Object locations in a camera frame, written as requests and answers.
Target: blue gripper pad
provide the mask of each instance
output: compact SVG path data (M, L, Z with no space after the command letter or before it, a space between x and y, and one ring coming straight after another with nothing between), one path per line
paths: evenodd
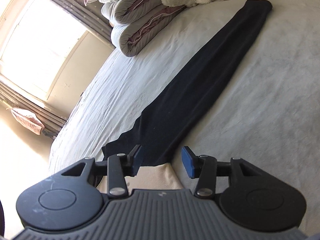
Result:
M186 169L186 172L188 173L189 178L195 179L195 167L193 165L191 154L188 150L190 150L189 147L183 147L181 150L182 163Z

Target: black towel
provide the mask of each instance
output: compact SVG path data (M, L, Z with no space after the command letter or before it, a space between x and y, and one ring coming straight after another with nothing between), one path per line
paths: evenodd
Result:
M102 148L104 160L113 154L128 154L140 144L144 153L143 166L170 162L179 143L230 81L271 9L267 0L247 0L142 111L133 128Z

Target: metal screw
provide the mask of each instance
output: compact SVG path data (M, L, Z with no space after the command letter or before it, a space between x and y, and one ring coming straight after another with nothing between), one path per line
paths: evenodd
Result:
M209 188L201 188L197 191L197 195L200 197L209 197L213 194L213 191Z
M125 189L122 187L114 187L109 190L109 193L113 196L121 196L125 193Z

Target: mattress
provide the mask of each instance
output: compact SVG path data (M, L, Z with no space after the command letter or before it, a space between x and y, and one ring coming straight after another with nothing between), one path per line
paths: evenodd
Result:
M53 142L50 173L85 156L102 160L101 147L132 128L245 1L184 10L133 58L115 49ZM311 235L320 224L320 0L269 1L273 12L257 41L180 146L219 161L244 158L298 188L308 205L300 229ZM177 150L172 166L184 187L194 189L197 181L180 158Z

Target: gray ribbed plate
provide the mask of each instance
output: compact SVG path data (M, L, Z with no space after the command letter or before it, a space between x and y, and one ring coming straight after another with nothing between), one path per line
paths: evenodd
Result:
M111 201L103 214L75 232L44 234L31 228L15 240L303 240L297 228L259 233L231 222L215 202L190 190L135 190Z

